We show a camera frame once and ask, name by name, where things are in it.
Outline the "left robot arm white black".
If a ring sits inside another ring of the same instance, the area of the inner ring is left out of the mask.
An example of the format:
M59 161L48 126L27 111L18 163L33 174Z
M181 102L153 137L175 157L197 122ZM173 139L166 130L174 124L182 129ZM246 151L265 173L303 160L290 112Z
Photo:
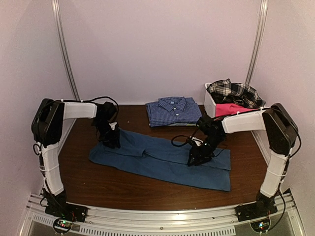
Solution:
M44 179L44 188L57 196L64 191L59 169L58 148L62 138L63 122L68 119L92 119L96 128L96 138L106 147L120 148L120 129L116 122L119 105L105 96L106 102L91 100L42 100L31 124L31 131L38 147L40 171Z

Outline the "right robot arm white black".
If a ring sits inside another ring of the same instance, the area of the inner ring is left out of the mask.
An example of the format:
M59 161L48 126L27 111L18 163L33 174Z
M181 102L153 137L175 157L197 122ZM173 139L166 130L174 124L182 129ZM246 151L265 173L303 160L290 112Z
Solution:
M290 159L295 155L292 151L295 142L301 140L297 125L281 103L229 116L212 118L203 115L196 126L206 138L202 142L195 141L193 137L187 138L187 143L191 146L188 166L199 166L211 161L215 149L227 134L257 130L266 132L270 161L260 195L268 199L274 197L279 190Z

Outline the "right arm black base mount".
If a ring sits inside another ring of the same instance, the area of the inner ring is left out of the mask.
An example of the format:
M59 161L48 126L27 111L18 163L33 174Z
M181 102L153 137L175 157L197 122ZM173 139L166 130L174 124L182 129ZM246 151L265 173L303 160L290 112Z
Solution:
M240 204L235 207L238 222L249 221L251 229L256 233L266 233L271 228L270 215L277 213L274 202L265 206L262 202Z

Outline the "dark blue polo shirt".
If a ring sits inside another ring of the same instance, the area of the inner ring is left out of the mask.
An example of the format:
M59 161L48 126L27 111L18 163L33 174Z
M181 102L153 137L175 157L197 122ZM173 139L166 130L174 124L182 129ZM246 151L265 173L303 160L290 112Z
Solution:
M215 157L200 166L188 166L190 146L175 147L170 140L120 130L120 148L98 143L89 154L93 163L118 170L203 189L231 191L231 154L217 148Z

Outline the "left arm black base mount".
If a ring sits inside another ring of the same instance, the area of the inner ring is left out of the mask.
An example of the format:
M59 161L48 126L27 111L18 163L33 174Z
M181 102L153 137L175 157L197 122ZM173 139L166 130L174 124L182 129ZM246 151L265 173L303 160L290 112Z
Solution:
M74 223L85 222L88 208L85 206L79 206L66 203L65 209L62 209L58 205L47 203L45 207L45 213L57 217L52 227L58 234L68 233Z

